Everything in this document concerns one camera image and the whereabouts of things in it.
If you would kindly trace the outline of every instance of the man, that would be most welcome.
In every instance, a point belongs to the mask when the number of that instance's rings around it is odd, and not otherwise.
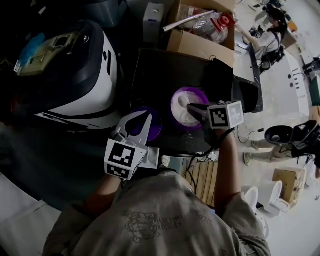
[[[62,212],[43,255],[271,255],[241,194],[238,163],[229,134],[220,146],[216,214],[173,171],[128,182],[114,203],[121,181],[106,175],[87,200]]]
[[[314,164],[316,166],[315,169],[315,178],[320,179],[320,151],[317,145],[310,145],[304,149],[297,150],[292,145],[281,146],[274,145],[266,141],[262,140],[248,140],[245,143],[248,147],[253,148],[255,150],[259,149],[272,149],[269,152],[263,153],[243,153],[243,161],[246,166],[251,164],[252,160],[265,162],[265,163],[277,163],[286,160],[290,160],[292,158],[299,158],[305,155],[315,155]]]

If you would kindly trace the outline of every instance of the plastic bag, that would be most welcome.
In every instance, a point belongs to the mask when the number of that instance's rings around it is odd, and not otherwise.
[[[222,44],[228,37],[228,27],[222,19],[223,13],[214,12],[201,17],[193,26],[195,35]]]
[[[178,21],[182,21],[186,18],[192,17],[194,15],[198,15],[198,14],[203,14],[206,12],[207,10],[205,9],[188,6],[185,4],[180,4],[179,11],[178,11]],[[198,21],[197,19],[191,20],[185,24],[180,25],[180,27],[183,30],[190,31],[194,27],[194,25],[197,23],[197,21]]]

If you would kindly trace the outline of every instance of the purple bowl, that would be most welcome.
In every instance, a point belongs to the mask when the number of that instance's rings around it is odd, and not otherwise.
[[[198,125],[196,126],[184,126],[182,125],[181,123],[179,123],[174,115],[172,114],[172,110],[171,110],[171,104],[172,104],[172,100],[173,98],[175,97],[176,94],[178,93],[181,93],[181,92],[191,92],[191,93],[194,93],[198,99],[200,100],[200,103],[201,104],[208,104],[209,103],[209,100],[207,98],[207,96],[205,95],[205,93],[198,89],[198,88],[194,88],[194,87],[182,87],[181,89],[177,90],[174,95],[172,96],[171,98],[171,102],[170,102],[170,113],[171,113],[171,117],[172,117],[172,120],[173,120],[173,123],[180,129],[182,130],[187,130],[187,131],[193,131],[193,130],[197,130],[197,129],[200,129],[202,127],[201,123],[199,123]]]
[[[162,130],[162,123],[161,123],[160,115],[158,114],[157,111],[155,111],[153,108],[148,107],[148,106],[137,107],[131,113],[135,113],[135,112],[139,112],[139,111],[147,111],[148,113],[150,113],[152,115],[150,131],[149,131],[148,139],[147,139],[148,142],[152,141],[156,137],[159,136],[159,134]],[[141,130],[143,129],[143,126],[144,126],[144,123],[137,125],[137,127],[132,131],[132,135],[140,134]]]

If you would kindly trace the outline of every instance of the wooden pallet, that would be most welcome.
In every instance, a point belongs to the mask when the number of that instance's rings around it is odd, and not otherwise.
[[[185,160],[183,163],[183,174],[186,172],[188,165],[189,161]],[[189,170],[196,183],[195,195],[211,207],[215,207],[214,194],[217,179],[217,171],[218,162],[196,162],[196,160],[192,163],[191,168]],[[185,179],[192,186],[193,191],[195,191],[195,185],[192,182],[189,173],[185,174]]]

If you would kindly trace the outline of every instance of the blue object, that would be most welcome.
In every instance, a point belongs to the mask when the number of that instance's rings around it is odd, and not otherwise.
[[[37,36],[30,40],[26,47],[23,48],[19,56],[21,67],[27,64],[31,56],[35,54],[39,46],[45,41],[45,38],[46,37],[44,33],[39,33]]]

